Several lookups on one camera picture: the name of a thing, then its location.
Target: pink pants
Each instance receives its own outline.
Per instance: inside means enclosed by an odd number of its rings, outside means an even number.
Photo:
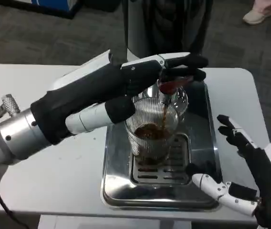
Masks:
[[[268,13],[271,11],[271,0],[255,0],[253,9],[260,13]]]

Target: white table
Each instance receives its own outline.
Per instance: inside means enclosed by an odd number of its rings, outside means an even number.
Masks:
[[[11,93],[21,110],[42,97],[52,82],[76,66],[0,65],[0,98]],[[250,72],[205,69],[215,129],[216,116],[233,117],[260,146],[269,143],[261,106]],[[106,128],[71,137],[10,167],[0,184],[6,204],[14,211],[46,215],[117,218],[254,222],[225,207],[211,212],[114,210],[101,200],[100,189]],[[224,181],[256,188],[236,148],[216,133]]]

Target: coffee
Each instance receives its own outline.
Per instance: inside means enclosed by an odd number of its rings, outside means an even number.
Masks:
[[[166,123],[166,116],[167,116],[167,109],[168,109],[168,105],[164,105],[163,107],[163,117],[162,117],[162,130],[165,129],[165,123]]]
[[[146,124],[135,130],[135,135],[144,140],[160,140],[170,136],[168,130],[156,124]]]

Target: white sneaker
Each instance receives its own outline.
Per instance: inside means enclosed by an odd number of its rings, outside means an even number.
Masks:
[[[259,13],[257,11],[251,10],[249,13],[245,15],[243,18],[244,22],[249,25],[257,25],[262,23],[267,17],[271,16],[271,11],[267,14]]]

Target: gray carpet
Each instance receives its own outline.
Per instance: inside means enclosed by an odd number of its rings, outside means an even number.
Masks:
[[[251,4],[215,0],[204,55],[211,67],[253,73],[271,139],[271,18],[258,26],[245,25],[241,18]],[[82,8],[74,20],[67,20],[0,6],[0,63],[82,64],[109,48],[124,60],[120,9],[105,13]]]

